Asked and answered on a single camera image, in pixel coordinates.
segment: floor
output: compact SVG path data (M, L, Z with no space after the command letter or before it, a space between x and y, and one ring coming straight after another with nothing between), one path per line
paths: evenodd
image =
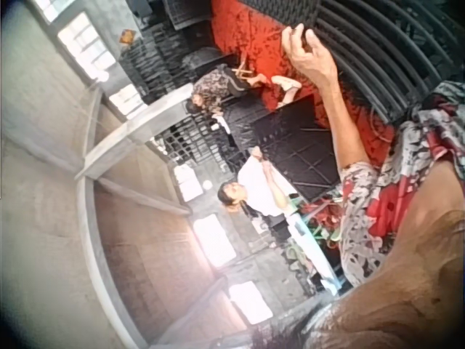
M212 26L215 42L226 53L247 56L248 67L268 78L274 75L299 80L302 90L297 97L314 94L315 115L318 123L329 127L326 113L316 88L292 68L280 47L280 33L284 26L243 5L238 0L212 0ZM353 103L350 91L343 91L347 108L362 136L368 156L375 166L381 166L394 136L392 127L383 125L377 115ZM262 99L270 110L276 108L282 97L277 87L267 87Z

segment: concrete pillar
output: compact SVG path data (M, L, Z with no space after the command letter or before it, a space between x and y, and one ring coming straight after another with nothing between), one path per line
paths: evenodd
M128 198L129 200L132 200L137 204L153 207L154 209L160 209L162 211L167 211L173 214L179 214L184 216L189 215L191 213L188 207L162 198L161 196L139 193L138 191L126 188L104 177L100 177L98 181L112 193L122 196L124 198Z
M103 311L126 348L146 349L148 344L119 295L103 251L95 211L94 181L81 178L77 182L76 195L84 257Z
M192 89L193 85L187 84L168 93L111 132L86 155L84 168L76 179L87 176L96 180L138 145L185 119L187 115L181 102L191 95Z

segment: concrete beam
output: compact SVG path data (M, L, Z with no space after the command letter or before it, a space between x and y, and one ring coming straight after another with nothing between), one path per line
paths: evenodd
M189 308L186 314L178 318L170 327L161 335L157 344L164 345L172 342L179 333L184 329L192 319L206 308L210 299L227 286L227 279L223 276L217 279L209 289Z
M137 204L153 207L155 209L160 209L162 211L167 211L173 214L179 214L184 216L192 213L189 207L167 200L165 198L162 198L161 196L153 194L142 194L138 191L124 187L123 185L119 185L118 183L115 183L112 180L108 180L104 177L100 177L98 181L112 193L122 196L124 198L128 198L129 200L132 200Z
M94 181L77 182L78 220L87 268L100 304L122 343L128 349L146 349L148 344L129 315L116 288L103 251L97 224Z
M100 106L102 104L103 91L97 87L92 92L92 100L90 103L89 118L86 125L86 136L84 138L83 158L93 149L95 145L95 133L97 131L97 120L99 117Z
M111 132L86 155L84 168L76 179L88 176L96 180L138 145L185 119L181 102L191 95L192 89L193 85L187 84L168 93Z
M161 344L157 343L150 346L150 349L239 349L249 348L252 341L252 334L255 330L261 329L262 331L268 331L269 329L285 329L286 327L292 326L297 321L301 320L304 316L317 310L320 305L328 304L334 298L330 292L323 292L317 296L314 296L308 300L305 300L296 307L282 313L279 316L274 316L269 320L263 321L260 324L252 326L251 328L230 334L228 336L216 338L214 340L204 340L198 342L188 343L175 343L175 344Z
M2 100L1 115L1 131L12 142L36 158L74 175L82 169L83 158L71 149L63 147L38 125L33 124L14 104Z

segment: hand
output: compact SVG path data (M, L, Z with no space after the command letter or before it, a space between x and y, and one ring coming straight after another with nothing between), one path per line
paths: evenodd
M287 27L282 33L282 45L292 65L318 89L337 84L338 73L333 56L311 29L305 33L311 49L311 52L306 52L302 46L303 32L304 25L299 24L294 32L291 27Z
M262 161L263 172L266 177L272 175L273 165L268 160Z
M254 158L259 159L259 160L263 158L263 154L259 146L254 147L250 155L252 155Z

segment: white t-shirt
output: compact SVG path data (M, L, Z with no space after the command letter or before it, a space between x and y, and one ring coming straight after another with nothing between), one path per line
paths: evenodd
M285 195L296 193L292 185L273 167L273 179ZM283 210L276 206L262 164L251 156L238 173L238 183L247 190L247 204L265 216L277 217Z

